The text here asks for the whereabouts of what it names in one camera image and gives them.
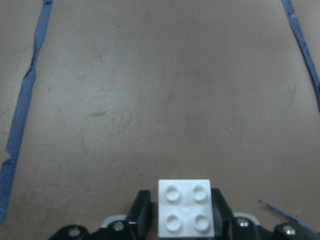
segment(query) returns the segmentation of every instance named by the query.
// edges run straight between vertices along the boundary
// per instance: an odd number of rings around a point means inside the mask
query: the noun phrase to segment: gray floor
[[[320,2],[293,1],[320,72]],[[41,0],[0,2],[0,151]],[[158,179],[210,179],[320,231],[320,114],[280,0],[55,0],[0,239],[95,231]],[[156,239],[156,219],[148,239]]]

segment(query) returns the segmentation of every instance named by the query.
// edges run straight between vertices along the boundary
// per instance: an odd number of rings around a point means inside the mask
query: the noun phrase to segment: blue tape
[[[302,223],[301,221],[299,221],[298,219],[294,218],[293,216],[285,213],[284,211],[280,210],[279,208],[270,205],[269,203],[265,203],[264,204],[267,208],[270,208],[271,210],[275,211],[276,213],[280,214],[281,216],[285,217],[286,219],[300,225],[302,228],[304,228],[305,230],[309,231],[310,233],[320,237],[320,234],[313,231],[310,227],[308,227],[307,225],[305,225],[304,223]]]
[[[314,66],[314,63],[311,59],[311,55],[310,52],[308,50],[308,46],[306,44],[304,35],[302,33],[300,24],[298,19],[293,15],[295,12],[294,6],[291,3],[291,0],[281,0],[283,7],[284,7],[284,11],[286,14],[286,17],[289,21],[290,27],[293,31],[293,34],[295,36],[296,41],[299,44],[301,53],[303,55],[304,61],[306,63],[306,67],[308,69],[308,72],[310,74],[310,77],[312,79],[312,83],[313,83],[313,87],[314,87],[314,91],[316,94],[316,98],[318,101],[318,107],[320,110],[320,81],[318,78],[318,74],[316,72],[316,68]]]
[[[43,0],[41,13],[34,32],[33,56],[30,67],[23,77],[20,94],[16,103],[11,123],[6,152],[10,159],[2,164],[0,171],[0,224],[5,222],[10,193],[15,177],[21,142],[24,135],[32,87],[36,80],[36,65],[40,48],[45,41],[53,0]]]

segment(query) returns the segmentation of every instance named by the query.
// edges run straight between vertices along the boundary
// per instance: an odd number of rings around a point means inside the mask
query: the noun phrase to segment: lego stud
[[[192,197],[196,202],[202,202],[207,198],[207,191],[201,185],[196,185],[192,190]]]
[[[180,197],[180,192],[176,186],[170,185],[166,188],[164,195],[169,202],[177,202]]]
[[[170,232],[179,231],[179,229],[181,228],[181,225],[182,225],[181,219],[175,214],[169,215],[165,220],[165,227]]]
[[[209,219],[205,215],[198,214],[194,218],[193,225],[194,225],[194,228],[196,230],[198,230],[199,232],[205,232],[208,230],[208,228],[210,226],[210,222],[209,222]]]

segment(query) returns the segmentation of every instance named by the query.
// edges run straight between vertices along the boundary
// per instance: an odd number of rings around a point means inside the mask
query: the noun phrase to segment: white lego brick
[[[158,236],[214,237],[210,181],[159,180]]]

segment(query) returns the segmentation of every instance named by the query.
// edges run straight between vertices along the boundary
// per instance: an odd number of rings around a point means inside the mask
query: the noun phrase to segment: metal screw head
[[[283,231],[287,235],[296,235],[296,230],[290,225],[284,225],[283,226]]]
[[[246,228],[249,226],[249,221],[245,218],[242,218],[242,217],[238,218],[236,220],[236,223],[239,224],[239,226],[243,227],[243,228]]]
[[[81,231],[77,227],[72,227],[72,228],[69,229],[69,233],[68,234],[69,234],[69,237],[74,238],[74,237],[79,236],[81,234]]]
[[[123,222],[122,221],[116,221],[113,225],[112,225],[112,227],[113,227],[113,230],[115,230],[115,231],[121,231],[121,230],[123,230],[124,228],[125,228],[125,225],[123,224]]]

